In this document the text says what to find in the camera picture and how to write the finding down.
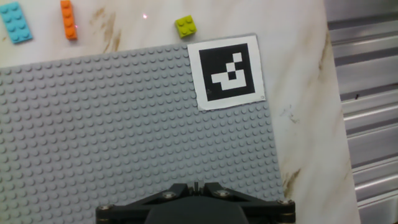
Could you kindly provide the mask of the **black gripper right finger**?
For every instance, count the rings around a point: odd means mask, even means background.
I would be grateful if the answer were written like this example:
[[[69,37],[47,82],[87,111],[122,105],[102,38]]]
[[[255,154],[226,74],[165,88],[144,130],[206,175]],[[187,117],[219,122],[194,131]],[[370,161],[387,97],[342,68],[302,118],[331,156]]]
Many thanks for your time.
[[[223,187],[217,182],[197,182],[197,195],[232,202],[243,210],[247,218],[266,217],[269,223],[295,223],[295,202],[291,199],[265,201]]]

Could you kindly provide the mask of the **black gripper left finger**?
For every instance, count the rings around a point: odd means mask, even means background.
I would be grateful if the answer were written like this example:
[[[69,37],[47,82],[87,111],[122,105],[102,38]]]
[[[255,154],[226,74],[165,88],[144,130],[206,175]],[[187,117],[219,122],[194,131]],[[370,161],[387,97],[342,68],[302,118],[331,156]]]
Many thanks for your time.
[[[197,183],[173,184],[169,189],[128,205],[103,204],[95,210],[96,224],[143,222],[155,206],[194,196]]]

